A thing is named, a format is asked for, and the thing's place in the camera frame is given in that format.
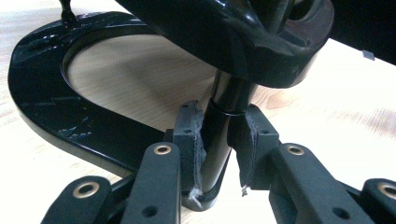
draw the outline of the wooden floor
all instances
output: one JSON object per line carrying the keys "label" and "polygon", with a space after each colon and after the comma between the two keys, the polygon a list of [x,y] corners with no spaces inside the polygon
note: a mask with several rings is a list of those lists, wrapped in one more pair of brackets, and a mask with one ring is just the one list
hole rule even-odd
{"label": "wooden floor", "polygon": [[[34,29],[59,19],[54,0],[0,7],[1,223],[39,223],[63,188],[84,175],[119,176],[49,144],[21,119],[7,88],[11,52]],[[122,10],[115,2],[75,1],[76,14]],[[180,104],[201,99],[216,69],[154,35],[109,39],[71,63],[71,85],[94,103],[159,130],[172,128]],[[335,178],[360,189],[368,178],[396,180],[396,67],[329,40],[294,88],[261,87],[258,105],[282,142],[309,147]],[[234,154],[216,205],[182,209],[182,223],[276,223],[267,192],[241,197]]]}

